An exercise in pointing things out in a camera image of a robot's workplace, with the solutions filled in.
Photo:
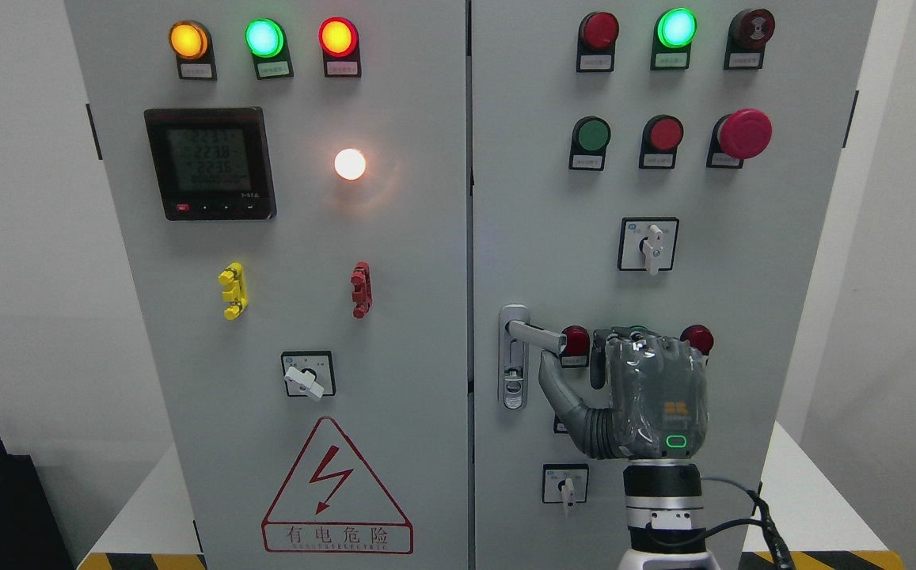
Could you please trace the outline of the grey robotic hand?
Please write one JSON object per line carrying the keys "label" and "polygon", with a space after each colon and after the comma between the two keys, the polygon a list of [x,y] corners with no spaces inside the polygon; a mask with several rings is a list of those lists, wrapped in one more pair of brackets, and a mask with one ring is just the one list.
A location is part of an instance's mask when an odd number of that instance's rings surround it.
{"label": "grey robotic hand", "polygon": [[581,454],[606,459],[695,457],[709,421],[706,359],[689,343],[625,327],[600,329],[599,362],[610,404],[592,408],[543,350],[538,384]]}

